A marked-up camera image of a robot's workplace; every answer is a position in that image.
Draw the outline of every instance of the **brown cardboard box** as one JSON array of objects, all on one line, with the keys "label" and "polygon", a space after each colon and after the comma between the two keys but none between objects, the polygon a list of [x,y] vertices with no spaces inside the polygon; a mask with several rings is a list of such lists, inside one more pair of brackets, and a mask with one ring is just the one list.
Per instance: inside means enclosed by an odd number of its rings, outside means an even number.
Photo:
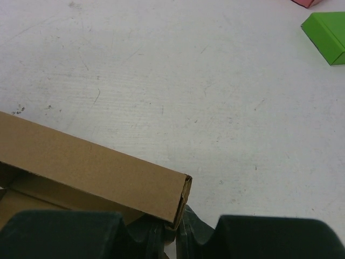
[{"label": "brown cardboard box", "polygon": [[191,177],[0,112],[0,228],[23,209],[147,213],[176,228]]}]

